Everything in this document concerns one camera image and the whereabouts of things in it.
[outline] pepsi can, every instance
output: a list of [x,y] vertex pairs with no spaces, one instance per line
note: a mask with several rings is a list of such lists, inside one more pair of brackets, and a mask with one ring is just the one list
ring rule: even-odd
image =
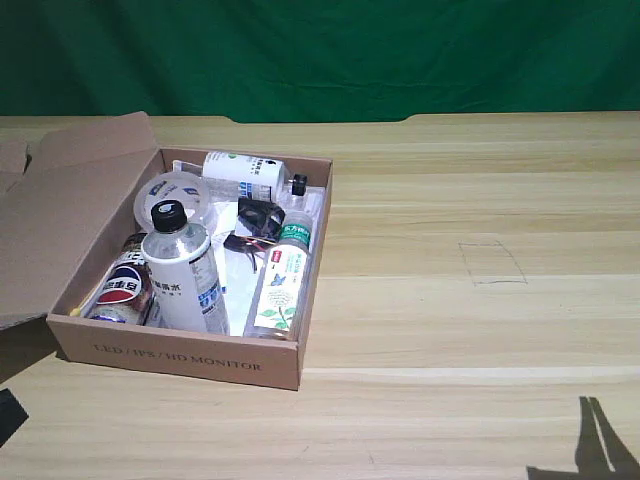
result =
[[87,315],[95,320],[142,325],[151,306],[151,282],[140,245],[144,233],[131,235]]

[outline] wooden table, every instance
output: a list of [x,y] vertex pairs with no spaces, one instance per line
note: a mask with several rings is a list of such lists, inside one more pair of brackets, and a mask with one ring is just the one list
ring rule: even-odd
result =
[[[639,120],[154,118],[162,145],[335,159],[301,390],[33,363],[53,344],[24,326],[2,335],[0,371],[30,419],[0,478],[526,479],[576,460],[584,473],[603,464],[598,404],[580,396],[640,457]],[[4,118],[0,140],[82,121]]]

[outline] green backdrop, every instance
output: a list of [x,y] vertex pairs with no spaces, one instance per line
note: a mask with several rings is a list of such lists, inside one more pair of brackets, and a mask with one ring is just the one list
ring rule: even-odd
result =
[[0,114],[640,109],[640,0],[0,0]]

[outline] cardboard box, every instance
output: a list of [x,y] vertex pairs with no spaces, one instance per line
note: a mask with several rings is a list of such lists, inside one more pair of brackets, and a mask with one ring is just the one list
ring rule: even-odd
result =
[[69,317],[137,225],[133,201],[175,159],[206,150],[158,148],[139,112],[46,135],[0,197],[0,329],[48,314],[71,361],[297,389],[331,198],[327,159],[274,156],[327,189],[297,341],[202,334]]

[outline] water bottle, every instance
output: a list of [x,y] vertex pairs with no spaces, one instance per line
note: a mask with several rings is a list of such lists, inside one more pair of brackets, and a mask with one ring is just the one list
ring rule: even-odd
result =
[[207,230],[187,221],[177,200],[151,209],[142,242],[151,284],[168,328],[228,335],[229,321]]
[[295,340],[305,305],[312,218],[303,211],[284,217],[280,240],[265,252],[265,264],[244,336]]

